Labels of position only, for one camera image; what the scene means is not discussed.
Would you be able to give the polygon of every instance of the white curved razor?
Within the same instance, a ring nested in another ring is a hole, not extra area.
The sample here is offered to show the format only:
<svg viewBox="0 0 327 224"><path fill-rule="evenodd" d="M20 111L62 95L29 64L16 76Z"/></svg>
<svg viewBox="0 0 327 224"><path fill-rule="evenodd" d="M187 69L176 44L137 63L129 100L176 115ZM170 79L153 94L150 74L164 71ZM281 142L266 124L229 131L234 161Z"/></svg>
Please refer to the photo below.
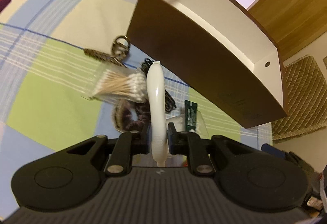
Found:
<svg viewBox="0 0 327 224"><path fill-rule="evenodd" d="M165 115L165 78L160 62L154 62L147 75L147 91L151 114L151 150L158 167L167 159L167 127Z"/></svg>

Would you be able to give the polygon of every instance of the wooden furniture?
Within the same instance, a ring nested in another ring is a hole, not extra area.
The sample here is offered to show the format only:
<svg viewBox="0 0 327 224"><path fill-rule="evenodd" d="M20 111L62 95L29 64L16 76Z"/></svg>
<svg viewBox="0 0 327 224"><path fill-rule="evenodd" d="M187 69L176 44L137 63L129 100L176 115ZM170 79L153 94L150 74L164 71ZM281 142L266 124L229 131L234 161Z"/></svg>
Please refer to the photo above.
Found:
<svg viewBox="0 0 327 224"><path fill-rule="evenodd" d="M286 60L327 31L327 0L259 0L249 12Z"/></svg>

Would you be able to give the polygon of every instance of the open box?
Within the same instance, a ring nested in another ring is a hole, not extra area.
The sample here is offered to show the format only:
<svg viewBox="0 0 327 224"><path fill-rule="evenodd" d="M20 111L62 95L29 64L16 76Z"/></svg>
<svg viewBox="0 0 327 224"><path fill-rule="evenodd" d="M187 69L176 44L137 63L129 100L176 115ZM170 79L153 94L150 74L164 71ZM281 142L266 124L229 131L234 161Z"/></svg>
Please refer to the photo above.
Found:
<svg viewBox="0 0 327 224"><path fill-rule="evenodd" d="M127 36L243 127L287 116L277 45L235 0L138 0Z"/></svg>

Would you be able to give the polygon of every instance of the silver bolt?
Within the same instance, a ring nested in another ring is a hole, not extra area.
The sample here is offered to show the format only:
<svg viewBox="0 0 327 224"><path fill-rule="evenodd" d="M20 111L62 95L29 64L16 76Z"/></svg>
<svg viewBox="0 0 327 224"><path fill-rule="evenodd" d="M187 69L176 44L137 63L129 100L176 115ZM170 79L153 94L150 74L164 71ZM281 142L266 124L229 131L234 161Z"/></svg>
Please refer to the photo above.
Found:
<svg viewBox="0 0 327 224"><path fill-rule="evenodd" d="M107 168L107 171L110 173L121 173L124 168L121 165L111 165Z"/></svg>
<svg viewBox="0 0 327 224"><path fill-rule="evenodd" d="M197 166L197 172L199 173L210 173L213 171L213 167L209 165L199 165Z"/></svg>

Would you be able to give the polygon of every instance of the beige quilted cushion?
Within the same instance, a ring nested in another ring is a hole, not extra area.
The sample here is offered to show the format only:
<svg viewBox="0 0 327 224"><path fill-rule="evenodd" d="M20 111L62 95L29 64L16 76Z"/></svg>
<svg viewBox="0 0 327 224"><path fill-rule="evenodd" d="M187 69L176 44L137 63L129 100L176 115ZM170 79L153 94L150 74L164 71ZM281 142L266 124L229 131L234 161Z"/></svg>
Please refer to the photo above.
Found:
<svg viewBox="0 0 327 224"><path fill-rule="evenodd" d="M312 56L285 68L289 117L272 122L273 140L299 136L327 126L327 84Z"/></svg>

